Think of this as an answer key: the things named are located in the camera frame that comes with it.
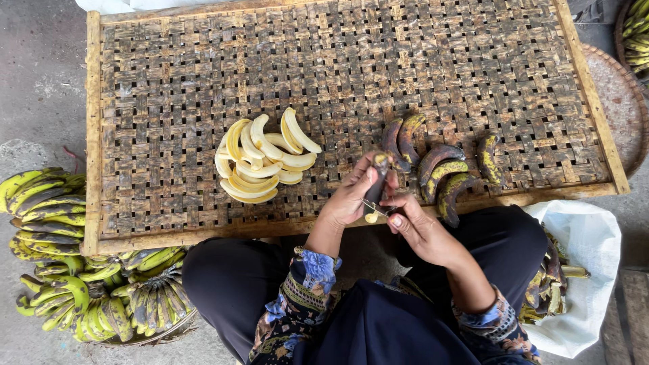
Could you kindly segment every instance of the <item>patterned blouse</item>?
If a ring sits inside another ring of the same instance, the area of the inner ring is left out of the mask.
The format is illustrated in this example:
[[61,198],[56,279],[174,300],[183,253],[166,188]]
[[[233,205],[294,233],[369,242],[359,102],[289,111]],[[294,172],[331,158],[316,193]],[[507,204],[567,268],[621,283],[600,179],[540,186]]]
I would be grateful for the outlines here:
[[[340,299],[330,291],[342,260],[302,247],[296,247],[295,253],[299,257],[291,261],[277,299],[266,304],[266,312],[257,323],[249,353],[251,363],[291,364],[295,345],[312,340]],[[376,283],[429,300],[405,277],[395,277],[391,284]],[[496,302],[483,314],[464,313],[451,302],[464,343],[482,364],[540,365],[539,353],[520,326],[514,308],[498,288],[493,288]]]

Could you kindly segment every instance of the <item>wooden frame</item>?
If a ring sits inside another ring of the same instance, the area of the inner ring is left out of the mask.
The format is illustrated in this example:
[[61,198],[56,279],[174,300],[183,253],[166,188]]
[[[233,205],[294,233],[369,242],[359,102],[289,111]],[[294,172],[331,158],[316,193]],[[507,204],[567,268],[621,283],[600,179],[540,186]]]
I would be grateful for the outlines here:
[[[101,28],[106,24],[115,24],[134,20],[150,20],[183,15],[210,14],[214,12],[226,12],[233,10],[250,10],[261,8],[274,8],[288,6],[298,3],[308,3],[307,0],[279,1],[279,0],[244,0],[213,5],[189,6],[184,8],[170,8],[164,10],[152,10],[146,12],[134,12],[126,14],[114,14],[100,16],[97,12],[88,13],[88,64],[86,80],[86,110],[87,119],[87,152],[88,152],[88,193],[86,211],[86,238],[82,244],[82,253],[92,256],[98,254],[117,253],[133,249],[144,249],[152,247],[166,247],[172,245],[195,244],[201,240],[214,236],[231,237],[266,237],[284,236],[290,234],[302,234],[310,232],[315,218],[312,220],[291,220],[281,222],[267,221],[265,224],[250,226],[244,230],[240,225],[227,225],[209,231],[184,231],[172,234],[157,234],[151,236],[134,236],[124,239],[100,240],[101,237],[101,66],[100,66],[100,34]],[[613,143],[609,126],[607,124],[600,100],[594,88],[588,65],[586,64],[581,49],[581,43],[576,34],[572,22],[570,10],[564,0],[553,0],[556,6],[557,18],[559,20],[558,31],[563,32],[569,52],[572,55],[572,63],[582,92],[586,98],[587,107],[594,119],[600,145],[606,159],[606,164],[611,173],[611,182],[596,183],[581,186],[570,186],[564,188],[531,188],[523,194],[503,195],[489,199],[476,199],[458,203],[458,212],[470,212],[480,208],[497,205],[529,205],[540,201],[553,199],[581,199],[600,195],[628,194],[629,185],[622,169],[622,164]],[[425,207],[426,211],[437,215],[434,207]],[[364,220],[354,222],[350,227],[365,225]]]

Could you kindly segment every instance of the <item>round woven tray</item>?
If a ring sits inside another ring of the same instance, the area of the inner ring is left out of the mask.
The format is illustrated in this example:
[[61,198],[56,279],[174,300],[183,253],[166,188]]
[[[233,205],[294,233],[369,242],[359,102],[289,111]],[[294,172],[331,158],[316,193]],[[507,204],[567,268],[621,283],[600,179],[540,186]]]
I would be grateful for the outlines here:
[[601,49],[584,44],[583,53],[591,69],[622,167],[626,176],[631,177],[649,151],[649,110],[644,101],[644,86],[633,72]]
[[157,333],[153,336],[146,337],[144,334],[133,333],[133,338],[126,342],[120,342],[119,337],[115,336],[109,340],[103,342],[91,342],[91,344],[102,347],[139,347],[168,344],[170,342],[178,341],[198,329],[191,326],[196,319],[196,314],[198,314],[198,310],[194,309],[193,311],[189,312],[189,314],[187,314],[185,318],[176,323],[172,328],[164,332]]

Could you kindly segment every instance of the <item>white plastic bag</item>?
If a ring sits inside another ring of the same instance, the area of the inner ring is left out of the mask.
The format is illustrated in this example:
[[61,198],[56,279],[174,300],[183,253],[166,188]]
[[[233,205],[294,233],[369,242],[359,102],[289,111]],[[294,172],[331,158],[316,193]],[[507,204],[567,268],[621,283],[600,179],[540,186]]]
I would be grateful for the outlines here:
[[597,342],[620,262],[622,234],[613,213],[579,201],[555,200],[523,207],[566,249],[570,265],[590,279],[568,278],[568,312],[524,324],[540,350],[573,359]]

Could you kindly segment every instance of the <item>fingernail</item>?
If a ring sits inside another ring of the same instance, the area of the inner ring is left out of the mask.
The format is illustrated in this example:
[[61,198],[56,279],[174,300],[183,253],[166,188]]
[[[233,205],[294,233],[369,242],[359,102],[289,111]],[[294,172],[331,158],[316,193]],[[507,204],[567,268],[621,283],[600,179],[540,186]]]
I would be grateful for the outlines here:
[[401,227],[401,217],[396,216],[392,218],[392,224],[395,225],[395,227]]

